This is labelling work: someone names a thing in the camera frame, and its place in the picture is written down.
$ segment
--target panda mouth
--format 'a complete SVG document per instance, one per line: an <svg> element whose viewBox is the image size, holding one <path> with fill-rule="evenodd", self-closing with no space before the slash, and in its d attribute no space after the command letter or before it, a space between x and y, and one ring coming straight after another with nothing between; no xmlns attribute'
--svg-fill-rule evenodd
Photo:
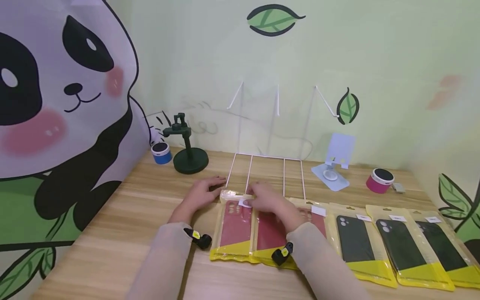
<svg viewBox="0 0 480 300"><path fill-rule="evenodd" d="M80 107L80 104L82 104L82 103L90 103L90 102L92 102L92 101L95 101L98 97L100 97L101 94L102 94L102 93L98 93L98 95L96 95L96 96L95 96L93 99L91 99L91 100L82 100L82 99L80 98L80 96L78 96L78 94L75 94L75 96L77 96L77 99L78 99L77 105L76 105L73 109L70 109L70 110L64 109L63 111L65 111L65 112L73 112L73 111L77 110L77 108Z"/></svg>

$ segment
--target beige sleeve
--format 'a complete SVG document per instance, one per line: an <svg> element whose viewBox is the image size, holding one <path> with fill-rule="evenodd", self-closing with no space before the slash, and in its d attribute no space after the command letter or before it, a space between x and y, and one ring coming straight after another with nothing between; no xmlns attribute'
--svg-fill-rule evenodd
<svg viewBox="0 0 480 300"><path fill-rule="evenodd" d="M192 239L183 231L185 223L160 227L150 252L130 288L127 300L175 300L190 253Z"/></svg>
<svg viewBox="0 0 480 300"><path fill-rule="evenodd" d="M287 235L287 240L293 243L293 259L307 278L317 299L371 299L315 225L302 224Z"/></svg>

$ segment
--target yellow packaging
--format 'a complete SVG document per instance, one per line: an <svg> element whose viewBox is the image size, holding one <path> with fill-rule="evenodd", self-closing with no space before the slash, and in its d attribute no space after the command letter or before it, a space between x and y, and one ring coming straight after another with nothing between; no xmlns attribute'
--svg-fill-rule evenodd
<svg viewBox="0 0 480 300"><path fill-rule="evenodd" d="M325 215L328 204L309 200L288 198L304 216L306 221L312 222L325 235ZM252 239L252 256L255 261L265 265L278 267L272 259L276 249L282 249L287 243L287 233L282 222L271 213L254 210L254 234ZM297 265L290 256L280 266L285 269L296 270Z"/></svg>
<svg viewBox="0 0 480 300"><path fill-rule="evenodd" d="M405 208L367 205L382 237L398 283L453 291L455 286L438 257Z"/></svg>
<svg viewBox="0 0 480 300"><path fill-rule="evenodd" d="M458 287L480 288L480 269L459 246L462 242L445 219L436 211L408 211L453 283Z"/></svg>
<svg viewBox="0 0 480 300"><path fill-rule="evenodd" d="M220 211L210 250L210 260L234 260L259 263L252 258L251 239L254 226L253 211L242 206L242 199L251 195L223 190L220 193Z"/></svg>
<svg viewBox="0 0 480 300"><path fill-rule="evenodd" d="M356 278L397 288L382 238L364 208L330 203L327 223L331 244Z"/></svg>

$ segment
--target wooden table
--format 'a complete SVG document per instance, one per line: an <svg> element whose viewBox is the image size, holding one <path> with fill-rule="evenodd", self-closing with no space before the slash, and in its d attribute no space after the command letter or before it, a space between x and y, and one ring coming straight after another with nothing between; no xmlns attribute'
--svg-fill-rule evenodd
<svg viewBox="0 0 480 300"><path fill-rule="evenodd" d="M34 299L122 299L146 257L149 244L159 226L166 223L172 210L182 201L194 180L227 176L232 153L209 152L210 164L199 174L182 175L172 163L155 164L147 153L138 166L105 204L87 229L53 269ZM229 189L244 191L250 156L237 156ZM307 199L356 206L380 204L432 210L431 203L413 175L395 171L394 175L407 192L391 190L378 195L365 186L371 168L351 166L340 170L350 187L330 191L310 171L318 162L303 162ZM283 189L283 160L254 157L250 181L267 180ZM286 161L287 197L303 198L300 163ZM197 213L193 226L213 236L218 202ZM480 291L457 288L446 292L425 288L386 288L363 282L374 299L446 300L480 299ZM211 262L208 251L192 247L179 299L314 299L300 272L277 270L264 265L237 262Z"/></svg>

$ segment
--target panda mural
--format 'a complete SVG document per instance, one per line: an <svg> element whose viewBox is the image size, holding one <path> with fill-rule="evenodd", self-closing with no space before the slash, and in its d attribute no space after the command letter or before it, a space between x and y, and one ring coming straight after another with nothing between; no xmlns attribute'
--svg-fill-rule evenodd
<svg viewBox="0 0 480 300"><path fill-rule="evenodd" d="M35 290L145 154L137 76L104 0L0 0L0 300Z"/></svg>

